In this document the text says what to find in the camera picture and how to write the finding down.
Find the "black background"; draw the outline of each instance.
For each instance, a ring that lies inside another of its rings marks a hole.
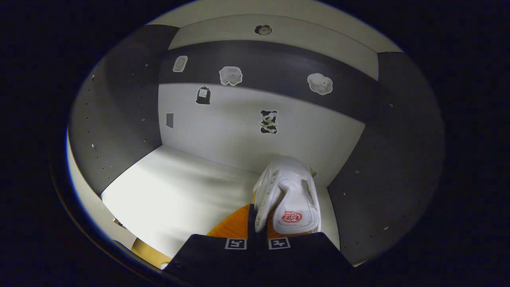
[[[50,179],[50,131],[62,129],[81,82],[171,1],[6,1],[3,13],[2,286],[150,285],[95,247]],[[509,3],[335,3],[410,55],[434,89],[446,133],[440,188],[400,244],[357,285],[508,285]]]

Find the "white floor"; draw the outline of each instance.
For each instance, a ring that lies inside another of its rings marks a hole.
[[[252,202],[259,175],[161,146],[101,194],[110,212],[135,236],[174,257],[188,237],[207,234]],[[317,186],[322,232],[340,248],[329,194]]]

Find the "dark gray panel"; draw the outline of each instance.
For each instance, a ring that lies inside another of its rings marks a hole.
[[[188,56],[181,73],[172,71],[178,56]],[[260,89],[328,107],[362,122],[370,119],[378,83],[359,70],[328,56],[294,46],[263,41],[217,41],[169,50],[159,82],[220,84],[225,66],[241,69],[236,87]],[[333,91],[310,90],[307,78],[321,73],[333,81]]]
[[[173,113],[166,114],[166,126],[173,128]]]
[[[444,158],[443,121],[426,79],[403,53],[378,56],[387,92],[328,187],[341,251],[351,263],[388,250],[416,224]]]
[[[78,93],[69,142],[78,168],[98,195],[161,145],[158,74],[177,30],[141,27],[101,59]]]

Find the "white rectangle sticker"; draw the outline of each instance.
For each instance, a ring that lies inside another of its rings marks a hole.
[[[200,89],[200,91],[198,91],[198,96],[202,97],[202,98],[206,98],[207,97],[207,90],[206,89]]]

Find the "black bag sticker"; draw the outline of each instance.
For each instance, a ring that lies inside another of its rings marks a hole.
[[[205,85],[196,93],[196,103],[201,105],[211,104],[211,90]]]

